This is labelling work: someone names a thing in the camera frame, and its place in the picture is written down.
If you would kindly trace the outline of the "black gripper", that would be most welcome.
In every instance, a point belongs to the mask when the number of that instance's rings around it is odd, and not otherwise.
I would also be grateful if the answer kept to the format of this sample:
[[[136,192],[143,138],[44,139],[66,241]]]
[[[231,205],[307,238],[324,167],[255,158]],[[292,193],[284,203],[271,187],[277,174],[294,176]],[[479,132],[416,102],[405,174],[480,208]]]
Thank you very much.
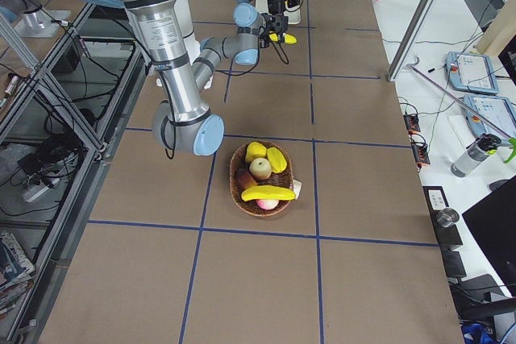
[[[271,15],[269,20],[269,36],[283,38],[288,30],[288,17],[283,14]]]
[[[268,13],[270,15],[283,15],[285,12],[285,0],[268,0]]]

